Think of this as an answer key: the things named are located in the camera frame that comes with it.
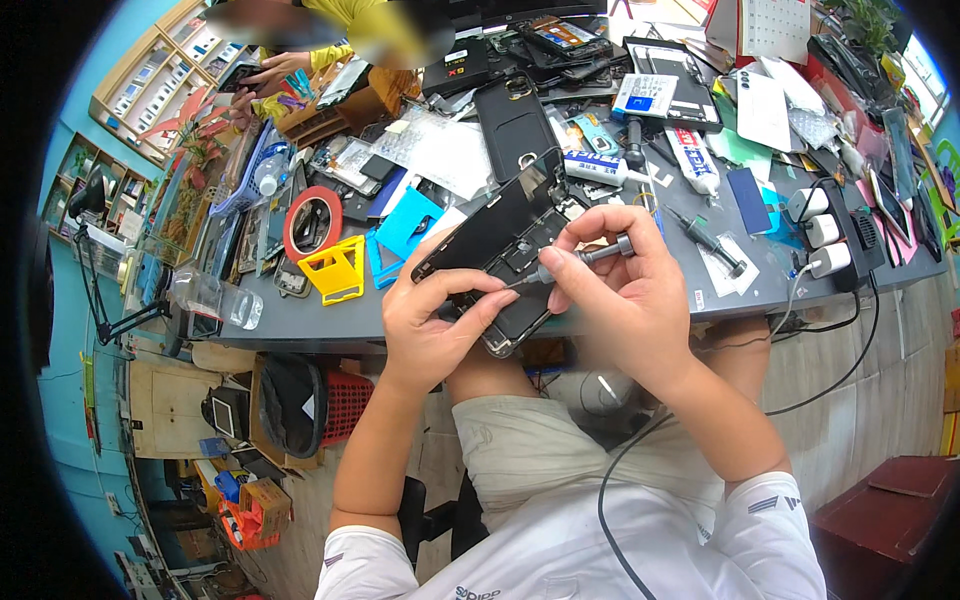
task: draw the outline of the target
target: yellow shirt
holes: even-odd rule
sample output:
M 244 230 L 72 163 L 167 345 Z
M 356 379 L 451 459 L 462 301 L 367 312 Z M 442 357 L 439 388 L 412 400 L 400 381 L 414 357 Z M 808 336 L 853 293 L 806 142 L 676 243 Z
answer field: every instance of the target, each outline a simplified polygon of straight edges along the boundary
M 360 11 L 374 4 L 380 4 L 381 2 L 386 2 L 386 0 L 302 0 L 303 5 L 307 9 L 325 11 L 332 15 L 343 24 L 344 29 L 349 27 L 350 23 L 353 22 L 353 19 L 356 18 Z M 318 70 L 326 67 L 337 59 L 345 57 L 351 52 L 353 52 L 353 50 L 348 44 L 314 50 L 310 53 L 310 66 L 313 68 L 313 72 L 316 73 Z M 274 54 L 275 53 L 268 51 L 266 48 L 260 48 L 261 61 Z M 260 102 L 254 102 L 252 104 L 253 112 L 264 120 L 274 117 L 276 121 L 285 116 L 287 114 L 287 107 L 277 100 L 280 93 L 282 92 L 278 92 L 269 98 L 264 98 Z

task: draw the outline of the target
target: hand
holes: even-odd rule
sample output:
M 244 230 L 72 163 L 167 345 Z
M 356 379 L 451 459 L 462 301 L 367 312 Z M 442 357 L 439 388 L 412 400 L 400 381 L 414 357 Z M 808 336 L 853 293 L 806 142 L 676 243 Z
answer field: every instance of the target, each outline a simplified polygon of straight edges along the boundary
M 592 271 L 570 253 L 601 236 L 615 243 L 621 231 L 636 256 L 605 258 Z M 620 370 L 654 396 L 683 378 L 695 360 L 687 341 L 684 274 L 645 208 L 591 208 L 561 231 L 554 246 L 540 251 L 540 263 L 557 279 L 547 307 L 559 314 L 576 302 Z
M 240 90 L 230 98 L 230 110 L 227 112 L 227 117 L 233 124 L 233 127 L 240 131 L 249 127 L 251 120 L 253 120 L 253 110 L 250 102 L 254 98 L 256 98 L 256 94 L 245 87 L 241 87 Z
M 420 244 L 383 298 L 387 366 L 381 380 L 397 382 L 411 395 L 426 395 L 451 374 L 500 310 L 518 298 L 514 290 L 503 289 L 503 281 L 475 269 L 437 271 L 415 284 L 410 272 L 445 234 Z M 456 323 L 437 318 L 447 296 L 470 290 L 487 294 Z
M 309 52 L 284 52 L 275 57 L 264 59 L 260 62 L 260 66 L 267 70 L 259 75 L 253 75 L 240 80 L 240 83 L 244 85 L 264 84 L 263 87 L 257 90 L 257 98 L 269 98 L 281 91 L 283 88 L 280 87 L 280 82 L 282 82 L 283 78 L 287 75 L 296 73 L 297 69 L 303 69 L 307 77 L 313 74 L 313 66 L 310 62 Z

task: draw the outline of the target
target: workbench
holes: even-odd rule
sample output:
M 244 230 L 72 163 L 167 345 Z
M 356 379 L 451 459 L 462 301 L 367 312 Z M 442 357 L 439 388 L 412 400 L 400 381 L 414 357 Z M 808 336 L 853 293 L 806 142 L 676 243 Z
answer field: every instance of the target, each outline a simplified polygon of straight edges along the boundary
M 715 71 L 700 64 L 705 76 L 712 80 Z M 591 107 L 598 117 L 606 117 L 609 108 Z M 617 132 L 617 124 L 608 123 L 611 132 Z M 659 140 L 662 148 L 668 148 L 666 140 Z M 686 279 L 687 303 L 691 319 L 694 322 L 715 321 L 734 316 L 748 316 L 764 313 L 783 312 L 787 305 L 787 295 L 791 281 L 787 273 L 793 268 L 791 247 L 768 240 L 763 235 L 751 236 L 746 232 L 740 217 L 736 200 L 727 182 L 729 169 L 719 160 L 714 160 L 721 174 L 722 186 L 720 199 L 716 206 L 707 207 L 705 197 L 693 192 L 686 183 L 680 170 L 671 166 L 662 156 L 644 147 L 647 160 L 656 164 L 660 171 L 657 179 L 667 175 L 673 177 L 667 188 L 655 183 L 656 194 L 661 205 L 670 205 L 682 214 L 692 217 L 701 214 L 708 219 L 709 230 L 716 234 L 728 232 L 740 248 L 759 268 L 750 288 L 742 296 L 733 293 L 718 298 L 707 267 L 697 247 L 685 236 L 684 231 L 673 217 L 662 215 L 664 240 L 670 253 L 680 263 Z M 770 180 L 778 193 L 789 198 L 793 193 L 810 185 L 816 177 L 803 169 L 793 168 L 793 176 L 785 165 L 774 161 Z M 864 205 L 862 195 L 852 181 L 844 188 L 845 201 L 853 210 Z M 621 193 L 628 204 L 634 197 L 628 188 Z M 465 212 L 471 212 L 479 202 L 461 206 Z M 345 227 L 341 239 L 366 231 L 366 228 L 349 225 Z M 888 292 L 905 288 L 921 279 L 943 273 L 947 262 L 937 263 L 930 252 L 920 247 L 913 259 L 905 266 L 894 269 L 886 262 L 875 271 L 879 291 Z M 376 354 L 386 352 L 383 341 L 383 324 L 380 319 L 381 303 L 389 287 L 377 290 L 373 287 L 370 260 L 364 257 L 365 293 L 362 297 L 347 300 L 329 306 L 321 305 L 317 290 L 312 290 L 305 299 L 281 298 L 273 284 L 272 276 L 257 277 L 248 274 L 243 277 L 241 287 L 250 289 L 264 300 L 260 323 L 253 330 L 245 330 L 229 323 L 224 324 L 219 342 L 231 347 L 254 350 L 282 350 L 293 352 L 331 352 Z M 822 306 L 849 300 L 850 294 L 840 293 L 832 279 L 824 277 L 814 279 L 805 275 L 800 283 L 803 291 L 796 298 L 794 309 Z M 698 306 L 696 294 L 702 293 L 702 306 Z M 562 337 L 583 333 L 583 326 L 576 318 L 575 308 L 567 315 L 551 318 L 535 334 L 536 337 Z

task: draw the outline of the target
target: calendar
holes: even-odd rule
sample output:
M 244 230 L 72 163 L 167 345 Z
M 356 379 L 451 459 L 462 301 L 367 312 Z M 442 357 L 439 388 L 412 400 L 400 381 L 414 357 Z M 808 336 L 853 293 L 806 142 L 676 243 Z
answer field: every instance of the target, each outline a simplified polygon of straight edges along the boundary
M 806 64 L 811 0 L 717 0 L 707 39 L 736 56 L 779 58 Z

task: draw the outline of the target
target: red basket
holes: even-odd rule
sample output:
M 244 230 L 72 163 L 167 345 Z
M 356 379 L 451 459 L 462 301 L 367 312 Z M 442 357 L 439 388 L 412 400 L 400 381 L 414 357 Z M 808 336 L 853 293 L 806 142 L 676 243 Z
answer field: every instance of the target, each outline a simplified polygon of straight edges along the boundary
M 332 369 L 326 372 L 326 429 L 320 447 L 350 437 L 371 394 L 373 383 L 366 377 Z

